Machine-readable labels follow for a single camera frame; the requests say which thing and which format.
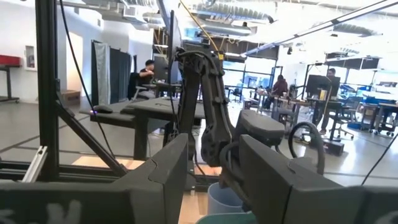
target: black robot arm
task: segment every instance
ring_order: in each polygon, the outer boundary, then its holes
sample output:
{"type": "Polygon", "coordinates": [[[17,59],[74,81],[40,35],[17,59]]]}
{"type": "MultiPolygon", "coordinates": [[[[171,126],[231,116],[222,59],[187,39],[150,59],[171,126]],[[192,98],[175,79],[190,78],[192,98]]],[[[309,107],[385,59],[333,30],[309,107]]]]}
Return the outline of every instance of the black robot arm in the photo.
{"type": "Polygon", "coordinates": [[[211,167],[221,166],[220,185],[231,187],[250,206],[243,190],[239,137],[248,134],[269,147],[278,146],[284,135],[283,125],[255,111],[242,110],[234,128],[229,119],[219,57],[210,52],[179,49],[175,58],[183,77],[177,128],[179,133],[189,135],[189,158],[192,159],[195,152],[192,125],[200,87],[206,119],[206,129],[201,138],[201,157],[211,167]]]}
{"type": "Polygon", "coordinates": [[[228,99],[224,93],[222,61],[214,54],[180,49],[176,60],[182,72],[183,87],[178,107],[178,129],[189,135],[189,158],[195,142],[192,125],[199,87],[203,95],[206,129],[201,138],[201,157],[211,167],[220,166],[220,150],[231,143],[234,128],[228,115],[228,99]]]}

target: ceiling duct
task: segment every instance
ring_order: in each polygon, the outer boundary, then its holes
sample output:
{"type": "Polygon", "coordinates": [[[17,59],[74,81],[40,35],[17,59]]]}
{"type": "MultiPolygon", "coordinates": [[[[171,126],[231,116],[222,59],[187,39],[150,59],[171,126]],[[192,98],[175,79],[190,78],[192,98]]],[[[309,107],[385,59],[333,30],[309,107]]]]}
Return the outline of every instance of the ceiling duct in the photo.
{"type": "MultiPolygon", "coordinates": [[[[160,14],[147,12],[144,13],[142,17],[149,24],[156,24],[158,26],[164,27],[164,21],[160,14]]],[[[199,19],[199,23],[202,25],[202,28],[204,28],[205,31],[213,34],[249,36],[257,32],[257,27],[234,26],[231,24],[205,21],[202,19],[199,19]]]]}
{"type": "Polygon", "coordinates": [[[372,35],[379,35],[379,33],[375,30],[371,30],[365,27],[352,25],[348,23],[337,24],[333,27],[333,31],[335,32],[343,32],[347,34],[357,34],[360,37],[369,37],[372,35]]]}
{"type": "Polygon", "coordinates": [[[274,19],[263,12],[247,9],[240,6],[234,6],[233,4],[225,4],[222,2],[216,2],[213,6],[209,7],[206,4],[191,4],[190,9],[195,10],[199,14],[219,14],[219,15],[232,15],[235,19],[256,19],[256,20],[268,20],[269,23],[273,23],[274,19]]]}

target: ceiling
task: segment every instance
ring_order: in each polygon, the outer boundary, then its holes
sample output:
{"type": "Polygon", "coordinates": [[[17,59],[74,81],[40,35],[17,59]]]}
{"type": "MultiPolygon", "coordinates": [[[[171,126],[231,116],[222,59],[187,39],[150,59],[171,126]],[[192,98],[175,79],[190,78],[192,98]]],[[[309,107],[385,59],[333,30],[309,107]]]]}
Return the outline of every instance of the ceiling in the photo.
{"type": "MultiPolygon", "coordinates": [[[[89,4],[102,7],[97,11],[103,19],[130,22],[140,29],[164,26],[159,19],[144,19],[159,10],[159,3],[173,5],[182,34],[185,29],[198,29],[179,0],[65,0],[64,2],[89,4]],[[106,6],[118,6],[118,10],[106,10],[106,6]],[[134,11],[132,16],[123,16],[125,4],[134,11]]],[[[355,9],[377,3],[377,0],[216,0],[213,6],[206,3],[211,0],[184,0],[190,11],[207,22],[212,28],[211,34],[227,39],[247,40],[250,42],[270,43],[287,35],[307,30],[324,21],[342,16],[355,9]]],[[[348,52],[351,55],[372,55],[383,57],[398,52],[398,33],[393,27],[398,24],[398,6],[389,7],[373,14],[321,30],[305,37],[284,42],[293,52],[308,52],[321,55],[324,52],[348,52]]]]}

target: chair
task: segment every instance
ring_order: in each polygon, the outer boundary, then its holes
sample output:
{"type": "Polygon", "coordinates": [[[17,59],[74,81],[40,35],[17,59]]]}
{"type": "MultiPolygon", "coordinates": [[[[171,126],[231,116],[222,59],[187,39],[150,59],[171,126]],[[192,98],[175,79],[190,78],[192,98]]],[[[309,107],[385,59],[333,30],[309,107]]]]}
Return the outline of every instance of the chair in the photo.
{"type": "Polygon", "coordinates": [[[232,92],[232,95],[235,96],[235,99],[233,101],[240,103],[241,102],[240,98],[242,97],[242,89],[235,88],[234,91],[232,92]]]}
{"type": "Polygon", "coordinates": [[[358,122],[358,119],[356,118],[356,111],[358,110],[361,101],[362,97],[359,96],[351,96],[347,98],[347,100],[345,101],[343,106],[349,106],[350,109],[341,110],[341,116],[339,116],[338,119],[336,120],[336,123],[340,125],[336,129],[338,132],[337,136],[338,138],[340,138],[341,132],[343,132],[344,135],[349,134],[351,136],[351,139],[354,139],[354,134],[343,129],[343,124],[358,122]]]}
{"type": "MultiPolygon", "coordinates": [[[[137,86],[137,78],[139,74],[136,72],[132,72],[130,74],[130,79],[129,79],[129,86],[127,88],[127,98],[130,101],[136,101],[137,97],[139,96],[138,93],[140,90],[147,90],[147,88],[142,87],[142,86],[137,86]]],[[[148,100],[147,98],[143,96],[139,96],[139,98],[148,100]]]]}

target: blue trash bin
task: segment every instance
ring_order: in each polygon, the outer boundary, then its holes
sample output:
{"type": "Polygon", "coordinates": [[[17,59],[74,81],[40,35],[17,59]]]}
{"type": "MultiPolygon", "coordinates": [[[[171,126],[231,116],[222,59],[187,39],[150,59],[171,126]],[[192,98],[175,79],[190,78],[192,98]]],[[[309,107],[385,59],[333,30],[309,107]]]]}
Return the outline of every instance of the blue trash bin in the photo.
{"type": "Polygon", "coordinates": [[[239,213],[242,200],[230,188],[221,189],[218,183],[211,184],[207,190],[207,214],[239,213]]]}

